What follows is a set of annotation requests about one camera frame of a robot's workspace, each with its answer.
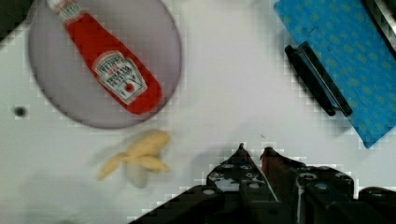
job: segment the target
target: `dark spot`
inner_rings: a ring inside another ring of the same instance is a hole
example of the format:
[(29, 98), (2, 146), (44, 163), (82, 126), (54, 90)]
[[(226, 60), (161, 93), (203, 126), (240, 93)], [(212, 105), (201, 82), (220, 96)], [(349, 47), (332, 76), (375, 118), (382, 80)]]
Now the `dark spot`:
[(27, 110), (26, 110), (26, 108), (23, 107), (23, 106), (16, 106), (16, 107), (14, 108), (14, 114), (15, 114), (16, 116), (20, 117), (20, 118), (23, 118), (23, 117), (26, 116)]

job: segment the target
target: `banana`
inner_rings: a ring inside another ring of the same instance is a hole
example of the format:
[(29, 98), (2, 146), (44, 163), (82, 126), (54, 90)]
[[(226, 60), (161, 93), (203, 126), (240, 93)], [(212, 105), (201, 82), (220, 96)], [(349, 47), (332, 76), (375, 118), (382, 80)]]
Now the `banana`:
[(99, 173), (98, 180), (104, 180), (116, 171), (123, 162), (134, 163), (158, 174), (161, 171), (170, 172), (171, 169), (160, 159), (156, 158), (159, 152), (168, 144), (171, 136), (163, 131), (156, 131), (146, 135), (126, 152), (121, 152), (111, 158)]

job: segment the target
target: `gray plate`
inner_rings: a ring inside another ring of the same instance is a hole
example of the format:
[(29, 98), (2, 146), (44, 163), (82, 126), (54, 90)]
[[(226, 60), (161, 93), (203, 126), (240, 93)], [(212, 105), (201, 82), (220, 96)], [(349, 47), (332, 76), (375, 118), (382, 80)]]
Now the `gray plate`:
[(158, 108), (143, 116), (129, 113), (99, 85), (64, 26), (45, 1), (33, 8), (29, 60), (47, 98), (67, 117), (96, 128), (125, 128), (161, 110), (177, 87), (182, 57), (179, 34), (160, 0), (81, 0), (82, 8), (124, 43), (163, 87)]

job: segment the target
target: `white table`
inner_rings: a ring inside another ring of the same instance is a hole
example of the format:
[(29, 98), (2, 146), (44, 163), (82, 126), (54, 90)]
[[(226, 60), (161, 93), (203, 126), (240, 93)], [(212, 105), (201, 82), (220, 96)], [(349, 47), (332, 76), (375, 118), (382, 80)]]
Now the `white table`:
[[(23, 24), (0, 47), (0, 204), (42, 199), (111, 208), (108, 213), (120, 217), (114, 220), (126, 223), (204, 184), (240, 142), (258, 164), (272, 146), (295, 160), (352, 175), (356, 189), (392, 189), (395, 130), (365, 149), (347, 119), (321, 110), (290, 69), (283, 49), (292, 42), (273, 3), (165, 1), (183, 40), (183, 78), (172, 104), (154, 119), (116, 131), (79, 125), (45, 99), (28, 69), (29, 25)], [(15, 105), (27, 106), (27, 118), (15, 117)], [(151, 175), (145, 189), (127, 183), (121, 169), (104, 182), (95, 179), (106, 159), (150, 129), (172, 134), (163, 153), (172, 173)]]

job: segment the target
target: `red ketchup bottle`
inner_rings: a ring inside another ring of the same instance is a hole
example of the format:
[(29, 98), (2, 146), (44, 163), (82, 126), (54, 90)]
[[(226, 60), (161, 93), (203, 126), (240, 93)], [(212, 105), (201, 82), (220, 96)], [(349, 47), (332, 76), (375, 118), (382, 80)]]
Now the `red ketchup bottle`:
[(136, 115), (153, 110), (163, 97), (145, 65), (74, 0), (48, 0), (99, 83)]

